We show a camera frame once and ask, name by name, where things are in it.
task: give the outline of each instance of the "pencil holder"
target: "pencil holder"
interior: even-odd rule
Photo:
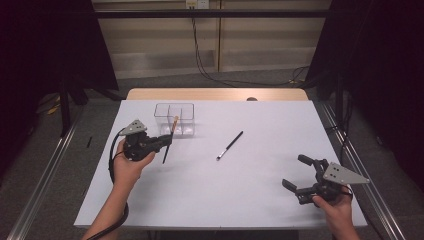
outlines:
[[[192,137],[194,135],[194,104],[192,103],[158,103],[155,119],[161,135],[170,134],[174,118],[178,122],[174,130],[175,138]]]

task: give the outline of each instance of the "human hand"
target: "human hand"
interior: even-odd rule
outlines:
[[[359,239],[352,222],[352,198],[349,195],[340,194],[337,199],[328,203],[320,196],[314,196],[312,200],[325,212],[327,226],[338,240]]]
[[[130,161],[123,153],[124,143],[125,139],[121,140],[116,150],[119,154],[115,157],[113,167],[115,174],[114,186],[132,189],[140,178],[143,168],[153,161],[156,153],[151,152],[140,161]]]

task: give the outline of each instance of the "gray carpet floor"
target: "gray carpet floor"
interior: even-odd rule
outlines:
[[[245,81],[227,82],[235,87],[296,87],[285,84],[292,79],[292,70],[247,71],[230,73],[211,73],[214,79]],[[305,72],[299,75],[304,78]],[[258,85],[256,83],[280,84]],[[200,74],[127,79],[119,81],[121,96],[126,96],[132,88],[148,87],[229,87],[220,82],[209,80]],[[73,226],[85,192],[97,167],[110,128],[119,109],[114,102],[92,90],[86,90],[90,100],[85,106],[71,102],[73,117],[81,114],[72,140],[64,153],[60,165],[53,176],[26,232],[25,239],[79,239],[84,229]],[[320,103],[315,89],[307,90],[308,97],[314,100],[321,115]],[[328,101],[334,104],[333,97]],[[0,239],[6,239],[26,203],[31,197],[44,169],[55,151],[61,133],[60,109],[47,115],[43,110],[52,103],[40,106],[39,121],[36,129],[27,140],[20,155],[4,176],[0,189]],[[329,123],[323,117],[324,126]],[[330,141],[336,153],[340,144],[334,134],[329,132]],[[372,126],[361,115],[360,109],[353,108],[350,120],[349,139],[353,143],[370,177],[377,186],[399,224],[406,239],[422,239],[424,236],[424,194],[413,181],[398,167],[390,149],[381,146]],[[389,239],[380,216],[374,211],[368,197],[361,187],[354,188],[358,201],[369,217],[371,225],[358,229],[362,239]],[[228,231],[228,232],[160,232],[160,239],[331,239],[327,229],[285,231]],[[125,229],[120,239],[148,239],[146,231]]]

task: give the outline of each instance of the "black metal bar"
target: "black metal bar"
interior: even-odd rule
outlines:
[[[340,18],[356,14],[353,10],[100,10],[93,12],[45,12],[61,17],[95,18]]]

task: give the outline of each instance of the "white tabletop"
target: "white tabletop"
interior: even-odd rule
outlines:
[[[122,101],[103,155],[75,225],[91,225],[112,188],[108,168],[111,142],[135,119],[158,136],[157,103]],[[325,226],[322,210],[299,205],[281,185],[311,187],[315,170],[299,154],[338,163],[311,101],[190,101],[195,106],[195,134],[174,139],[165,164],[164,148],[143,170],[128,200],[124,226],[146,229],[302,229]],[[216,157],[244,134],[220,161]],[[354,199],[353,222],[366,221]]]

